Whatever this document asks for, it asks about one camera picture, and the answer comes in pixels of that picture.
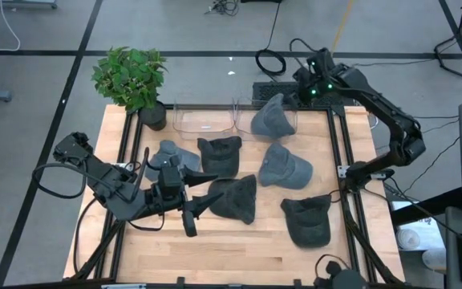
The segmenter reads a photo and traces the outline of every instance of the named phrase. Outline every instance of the black cable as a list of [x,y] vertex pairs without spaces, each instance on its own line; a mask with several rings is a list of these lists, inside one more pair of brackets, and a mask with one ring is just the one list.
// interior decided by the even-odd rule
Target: black cable
[[[367,193],[371,193],[371,194],[374,194],[374,195],[377,196],[377,197],[381,197],[384,201],[388,201],[388,199],[387,199],[386,197],[384,197],[383,195],[381,195],[381,194],[374,193],[374,192],[370,191],[370,190],[367,189],[367,188],[361,188],[361,189],[365,190]],[[335,189],[335,190],[333,190],[333,191],[330,191],[330,192],[328,193],[328,195],[331,195],[332,193],[336,193],[336,192],[338,192],[338,191],[339,191],[339,189]],[[337,203],[337,202],[339,202],[339,201],[341,201],[341,200],[342,200],[342,199],[339,198],[338,200],[331,201],[331,203],[335,204],[335,203]]]
[[[304,46],[306,46],[306,48],[308,48],[310,51],[317,52],[315,49],[313,49],[313,47],[310,46],[310,44],[306,43],[306,41],[304,41],[304,40],[302,40],[302,39],[299,39],[299,38],[292,39],[292,41],[290,41],[290,44],[289,44],[290,52],[294,52],[293,45],[294,45],[294,42],[295,42],[295,41],[301,42],[301,43],[304,44]],[[301,67],[304,67],[304,65],[302,65],[302,62],[301,62],[297,57],[295,57],[295,61],[297,61],[298,65],[300,65]]]
[[[430,128],[428,130],[425,130],[422,132],[422,134],[424,133],[428,133],[428,132],[432,132],[433,130],[436,130],[436,129],[440,129],[440,128],[444,128],[446,127],[447,125],[450,125],[450,124],[454,124],[456,122],[458,122],[459,120],[454,120],[454,121],[451,121],[451,122],[447,122],[446,124],[442,124],[440,125],[439,127],[434,127],[434,128]],[[380,150],[380,149],[384,149],[384,148],[387,148],[388,146],[390,146],[389,144],[386,144],[386,145],[383,145],[383,146],[380,146],[378,148],[375,148],[375,150]]]
[[[270,31],[270,38],[269,38],[269,44],[267,46],[259,51],[256,51],[256,55],[254,56],[254,59],[256,60],[256,65],[265,73],[268,75],[274,82],[277,82],[277,80],[274,78],[274,76],[280,76],[284,75],[286,72],[286,60],[282,55],[275,51],[269,50],[270,44],[272,43],[272,36],[274,35],[274,28],[276,27],[276,22],[278,21],[278,14],[279,14],[279,6],[281,6],[281,2],[278,3],[278,8],[276,9],[276,16],[274,17],[274,24],[272,25],[272,30]],[[282,67],[278,71],[270,71],[266,69],[263,65],[261,65],[260,62],[260,56],[262,54],[265,55],[271,55],[275,59],[279,60],[281,63]]]
[[[392,195],[396,196],[396,197],[400,197],[400,192],[402,192],[402,190],[400,189],[395,189],[394,187],[392,187],[391,185],[388,185],[386,182],[384,182],[384,190],[390,192]],[[409,197],[411,200],[413,201],[420,201],[419,199],[417,199],[416,197],[410,197],[410,196],[405,196],[405,197]]]
[[[115,191],[114,186],[108,184],[106,181],[103,181],[103,180],[101,180],[101,179],[99,179],[97,177],[93,177],[91,174],[87,173],[87,164],[86,164],[84,159],[79,158],[79,157],[66,157],[65,160],[67,160],[67,159],[69,159],[69,160],[70,159],[76,159],[76,160],[80,161],[83,164],[84,170],[80,170],[80,169],[78,169],[77,167],[75,167],[73,165],[67,165],[67,164],[64,164],[64,163],[61,163],[61,164],[45,164],[45,165],[40,165],[40,166],[36,167],[33,170],[33,172],[31,173],[31,180],[44,193],[48,193],[53,197],[59,197],[59,198],[62,198],[62,199],[72,199],[72,198],[76,198],[76,197],[81,196],[83,194],[83,192],[85,191],[85,187],[86,187],[86,184],[87,184],[87,178],[90,178],[91,180],[96,181],[96,182],[100,183],[101,185],[104,185],[110,191]],[[40,171],[43,171],[44,169],[48,169],[48,168],[65,168],[65,169],[69,169],[69,170],[72,170],[74,172],[77,172],[77,173],[83,175],[82,185],[81,185],[81,189],[79,190],[79,192],[77,194],[74,194],[74,195],[70,196],[70,195],[64,195],[64,194],[61,194],[61,193],[56,193],[56,192],[42,186],[40,184],[40,180],[39,180],[39,177],[37,176],[37,173],[39,173]]]
[[431,119],[452,119],[459,116],[413,116],[414,118],[422,119],[422,120],[431,120]]
[[210,11],[206,11],[205,14],[215,14],[235,16],[238,14],[240,7],[238,0],[215,0],[213,1],[213,7]]
[[[330,196],[330,195],[332,195],[333,193],[336,193],[336,192],[339,192],[339,191],[340,191],[339,189],[335,189],[335,190],[332,190],[332,191],[330,191],[329,193],[327,193],[327,195]],[[332,202],[332,203],[337,203],[337,202],[339,202],[339,201],[340,201],[340,198],[339,198],[338,200],[336,200],[336,201],[333,201],[333,200],[331,199],[330,202]]]
[[429,165],[424,171],[423,173],[421,173],[410,185],[409,185],[409,188],[405,189],[402,193],[406,193],[408,190],[410,190],[413,185],[421,178],[424,176],[425,173],[427,173],[427,171],[438,161],[438,159],[440,159],[440,157],[446,153],[451,147],[453,147],[457,141],[460,139],[460,137],[458,136],[456,138],[456,140],[454,140],[454,142],[452,144],[450,144],[447,148],[445,148],[444,150],[442,150],[440,153],[438,153],[438,156],[434,159],[434,161],[432,161],[431,165]]
[[447,122],[446,124],[440,125],[439,127],[435,127],[435,128],[430,128],[430,129],[428,129],[428,130],[424,130],[422,133],[432,132],[433,130],[440,129],[440,128],[444,128],[444,127],[446,127],[447,125],[454,124],[454,123],[456,123],[456,122],[458,122],[458,121],[459,121],[459,120],[450,121],[450,122]]
[[128,223],[129,223],[129,225],[131,225],[133,228],[135,228],[137,230],[142,230],[142,231],[147,231],[147,232],[157,232],[157,231],[161,230],[164,227],[164,224],[165,224],[165,212],[163,212],[161,214],[161,226],[159,226],[158,228],[147,228],[147,227],[138,226],[138,225],[133,224],[131,221],[129,221]]
[[83,220],[83,218],[85,217],[85,214],[87,214],[87,211],[88,209],[90,209],[90,207],[92,205],[94,205],[95,201],[97,201],[95,198],[92,199],[92,201],[90,201],[86,206],[85,206],[85,209],[83,209],[83,212],[81,212],[81,214],[79,215],[79,219],[78,219],[78,224],[76,224],[76,231],[75,231],[75,234],[74,234],[74,250],[73,250],[73,253],[72,253],[72,262],[73,262],[73,266],[74,266],[74,272],[76,274],[78,274],[78,243],[79,243],[79,228],[81,227],[81,222]]
[[149,147],[145,148],[145,152],[144,152],[144,163],[145,163],[145,165],[146,165],[148,168],[150,168],[150,169],[152,169],[152,170],[159,171],[161,168],[149,164],[148,158],[149,158]]
[[158,190],[158,194],[159,194],[159,197],[160,197],[160,208],[161,208],[161,226],[158,227],[158,228],[148,228],[148,227],[142,227],[142,226],[138,226],[138,225],[135,225],[133,224],[131,221],[128,221],[129,225],[131,225],[133,228],[137,229],[137,230],[142,230],[142,231],[147,231],[147,232],[157,232],[159,230],[161,230],[163,227],[164,227],[164,224],[165,224],[165,208],[164,208],[164,199],[163,197],[161,196],[161,192]]
[[101,259],[101,256],[106,252],[106,248],[110,245],[113,237],[117,234],[117,232],[124,226],[125,222],[117,221],[111,225],[110,230],[108,230],[107,234],[101,239],[99,245],[95,248],[94,253],[92,253],[91,257],[83,264],[80,268],[79,273],[73,275],[72,279],[87,279],[88,275],[94,269],[95,264]]
[[373,194],[373,195],[375,195],[376,197],[380,197],[380,198],[382,198],[384,201],[388,201],[388,199],[387,199],[386,197],[384,197],[382,194],[374,193],[374,192],[370,191],[370,190],[367,189],[367,188],[362,188],[362,190],[364,190],[364,191],[367,192],[367,193]]
[[438,220],[437,218],[435,218],[431,212],[429,212],[428,210],[422,208],[421,206],[419,206],[418,204],[416,204],[414,201],[412,201],[409,197],[406,196],[406,194],[400,189],[399,187],[399,184],[397,184],[397,181],[393,178],[393,177],[390,177],[390,179],[395,183],[395,187],[399,190],[400,192],[400,196],[405,199],[406,201],[409,201],[416,209],[420,210],[422,213],[426,214],[428,217],[430,218],[433,218],[434,221],[436,221],[438,224],[442,225],[443,228],[445,228],[446,230],[449,230],[450,232],[452,232],[455,236],[457,236],[457,238],[460,238],[462,240],[462,234],[458,233],[457,231],[455,231],[453,228],[445,225],[442,221]]
[[150,165],[149,161],[148,161],[148,158],[149,158],[149,147],[145,148],[144,163],[146,165],[141,165],[140,166],[140,172],[137,175],[136,183],[135,183],[135,186],[133,187],[133,193],[132,193],[132,197],[130,199],[131,201],[135,201],[136,196],[138,196],[138,192],[140,191],[140,184],[142,183],[142,180],[144,179],[145,168],[146,168],[146,166]]
[[128,163],[124,166],[124,168],[125,168],[125,169],[128,169],[128,166],[129,166],[129,165],[132,166],[132,169],[131,169],[131,170],[132,170],[133,172],[136,172],[137,170],[140,169],[140,167],[142,167],[142,164],[141,164],[139,161],[130,161],[130,162],[128,162]]
[[347,265],[347,263],[345,261],[343,261],[342,258],[336,256],[336,255],[333,255],[333,254],[323,254],[322,256],[320,256],[320,258],[318,258],[317,262],[314,264],[314,274],[316,275],[316,277],[318,278],[318,264],[320,264],[320,262],[325,258],[325,257],[333,257],[333,258],[336,258],[338,260],[340,260],[340,262],[342,262],[342,265],[345,266],[345,268],[347,268],[348,270],[350,270],[351,268],[349,267],[349,265]]
[[[456,43],[457,42],[454,42],[454,43],[450,44],[449,46],[445,47],[443,50],[440,51],[440,53],[446,51],[448,48],[452,47]],[[433,59],[415,60],[415,61],[409,61],[409,62],[405,62],[405,63],[365,63],[365,64],[354,63],[351,66],[352,67],[371,67],[371,66],[374,66],[374,65],[407,65],[407,64],[413,64],[413,63],[424,63],[424,62],[433,61],[433,60],[437,60],[437,59],[433,58]]]

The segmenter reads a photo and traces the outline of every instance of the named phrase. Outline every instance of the wooden table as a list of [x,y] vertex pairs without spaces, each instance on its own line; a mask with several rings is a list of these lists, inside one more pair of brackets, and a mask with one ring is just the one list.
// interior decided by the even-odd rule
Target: wooden table
[[[102,161],[115,162],[124,126],[125,112],[113,105],[106,107],[95,155]],[[161,132],[144,127],[138,160],[148,146],[152,153],[159,148],[160,140],[173,140],[181,148],[200,153],[195,140],[184,140],[172,127],[172,111],[168,111],[168,125]],[[335,120],[339,130],[339,120]],[[371,131],[364,108],[346,108],[352,150],[356,161],[368,161],[375,157]],[[349,262],[345,225],[339,202],[329,210],[331,241],[328,246],[303,250],[297,248],[288,235],[284,213],[280,208],[283,198],[303,199],[327,194],[338,188],[330,132],[325,112],[299,112],[298,131],[283,141],[293,154],[308,160],[314,166],[310,184],[301,190],[277,187],[257,187],[256,219],[247,226],[241,221],[220,218],[209,210],[196,221],[198,235],[188,238],[184,234],[180,212],[166,213],[165,225],[160,232],[138,231],[126,226],[124,245],[117,281],[122,283],[175,283],[184,276],[186,283],[241,283],[290,285],[301,279],[305,285],[314,281],[314,265],[322,254],[334,254]],[[341,132],[338,131],[340,155],[345,159]],[[128,140],[127,160],[131,154],[132,137]],[[240,151],[240,172],[237,177],[257,174],[265,151],[270,144],[244,141]],[[150,182],[144,179],[142,187]],[[208,184],[187,190],[189,196],[207,193]],[[367,188],[384,195],[383,185],[371,181]],[[82,208],[92,199],[87,189]],[[394,275],[403,279],[391,218],[387,203],[369,193],[362,194],[371,245]],[[80,228],[79,266],[87,260],[98,245],[106,210],[98,203],[87,212]],[[139,226],[158,226],[160,218],[150,217],[135,222]],[[365,269],[363,251],[358,243],[358,256]],[[113,245],[107,250],[103,276],[108,276]],[[318,269],[325,276],[322,262]],[[73,275],[72,248],[64,275]]]

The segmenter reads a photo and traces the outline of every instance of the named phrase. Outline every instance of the cap brim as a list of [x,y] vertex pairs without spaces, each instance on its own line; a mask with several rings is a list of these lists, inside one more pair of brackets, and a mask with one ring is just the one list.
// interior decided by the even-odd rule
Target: cap brim
[[313,165],[292,153],[289,157],[294,160],[294,172],[287,178],[279,180],[277,185],[287,189],[303,189],[313,177]]

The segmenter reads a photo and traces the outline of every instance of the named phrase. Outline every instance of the gray baseball cap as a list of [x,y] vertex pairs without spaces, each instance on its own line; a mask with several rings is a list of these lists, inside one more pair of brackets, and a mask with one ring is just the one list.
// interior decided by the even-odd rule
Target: gray baseball cap
[[330,195],[295,201],[284,199],[286,226],[295,245],[302,248],[319,248],[330,242],[330,224],[327,211]]
[[268,136],[273,140],[295,134],[295,128],[286,119],[282,106],[283,98],[284,95],[278,93],[256,113],[250,123],[250,130],[253,134]]
[[[158,152],[152,156],[149,164],[154,165],[156,167],[161,167],[163,164],[168,164],[171,157],[177,156],[180,160],[180,168],[183,168],[185,165],[187,168],[193,171],[199,171],[199,167],[201,165],[201,158],[197,156],[195,153],[189,152],[185,149],[180,149],[177,145],[171,140],[162,140],[160,142],[160,149]],[[147,167],[145,169],[145,177],[149,181],[157,181],[158,175],[160,174],[159,171],[155,171]]]
[[287,189],[304,188],[312,176],[313,166],[279,143],[267,149],[258,174],[261,185],[279,185]]
[[202,169],[205,173],[215,173],[219,178],[235,177],[240,168],[241,138],[231,136],[207,141],[197,139],[201,151]]
[[224,193],[209,209],[223,218],[242,220],[249,225],[256,213],[256,176],[249,175],[240,180],[221,179],[214,181],[208,195]]

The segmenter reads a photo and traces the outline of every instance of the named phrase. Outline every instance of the potted plant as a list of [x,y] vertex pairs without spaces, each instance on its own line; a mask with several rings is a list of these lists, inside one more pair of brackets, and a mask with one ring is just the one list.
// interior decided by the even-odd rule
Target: potted plant
[[139,111],[142,124],[159,131],[167,124],[165,106],[157,100],[157,88],[164,82],[165,58],[156,50],[139,51],[127,47],[110,49],[94,66],[92,80],[103,97],[126,111]]

